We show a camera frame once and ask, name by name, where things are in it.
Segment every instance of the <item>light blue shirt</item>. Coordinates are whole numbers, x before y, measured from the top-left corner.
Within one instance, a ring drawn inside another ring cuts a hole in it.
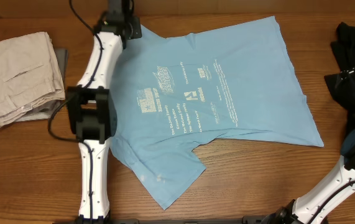
[[[184,37],[145,27],[111,82],[114,156],[166,209],[205,166],[216,138],[323,146],[274,17]]]

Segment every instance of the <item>wooden surface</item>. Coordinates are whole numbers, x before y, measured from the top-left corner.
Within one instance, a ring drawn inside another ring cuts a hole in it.
[[[107,0],[73,0],[82,16],[98,17]],[[353,0],[135,0],[140,16],[221,13],[355,12]],[[0,0],[0,17],[72,16],[67,0]]]
[[[163,37],[220,28],[269,16],[142,17],[142,23]],[[91,24],[96,19],[88,19]],[[276,211],[315,186],[336,164],[346,112],[328,93],[324,75],[338,72],[330,49],[336,26],[355,26],[350,14],[277,14],[288,54],[324,148],[259,141],[215,140],[194,150],[206,171],[166,211],[136,176],[109,158],[108,196],[113,218],[141,220],[238,218]],[[75,85],[85,71],[93,38],[75,18],[0,19],[0,40],[47,31],[55,47],[70,52],[66,82]],[[51,223],[78,214],[81,161],[78,146],[52,139],[46,121],[16,123],[0,129],[0,223]],[[69,135],[67,113],[54,123]],[[355,223],[355,194],[334,210],[331,223]]]

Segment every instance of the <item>pocket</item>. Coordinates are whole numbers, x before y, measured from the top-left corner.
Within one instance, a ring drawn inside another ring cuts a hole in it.
[[[2,75],[2,81],[3,82],[7,82],[9,81],[10,79],[20,75],[20,74],[23,74],[25,72],[28,72],[28,71],[31,71],[35,68],[39,68],[41,66],[43,66],[43,63],[42,62],[37,62],[37,63],[31,63],[30,65],[26,65],[26,64],[23,64],[23,63],[13,63],[12,60],[8,61],[9,63],[9,68],[10,70],[5,72],[3,75]]]

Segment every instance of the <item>stack of folded clothes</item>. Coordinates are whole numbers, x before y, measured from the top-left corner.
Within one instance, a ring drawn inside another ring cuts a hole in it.
[[[50,117],[65,99],[67,57],[65,49],[54,51],[46,32],[0,42],[0,127]]]

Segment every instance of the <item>white arm segment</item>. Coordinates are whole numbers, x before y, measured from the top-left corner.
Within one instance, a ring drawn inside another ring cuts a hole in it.
[[[292,213],[298,217],[299,221],[307,224],[319,206],[321,206],[330,195],[332,195],[343,185],[347,184],[350,180],[355,180],[355,170],[346,170],[344,168],[344,157],[341,156],[332,171],[324,177],[324,179],[321,180],[317,186],[315,186],[306,195],[295,201]],[[320,224],[329,212],[331,212],[353,193],[355,193],[355,184],[347,187],[336,195],[331,201],[329,201],[312,224]]]
[[[98,34],[103,44],[103,54],[100,65],[97,69],[95,79],[88,88],[97,89],[103,86],[108,89],[111,83],[111,77],[115,68],[116,60],[122,53],[121,37],[111,32],[100,32]],[[78,85],[85,86],[92,76],[96,67],[100,54],[100,46],[96,37],[93,51],[90,56],[89,64]],[[98,217],[105,218],[109,212],[109,200],[107,195],[107,160],[108,150],[111,138],[107,139],[104,144],[100,144],[97,140],[85,140],[93,150],[93,219]],[[83,218],[90,218],[90,198],[89,198],[89,177],[90,177],[90,155],[85,145],[79,143],[82,158],[82,200],[79,209],[79,215]]]

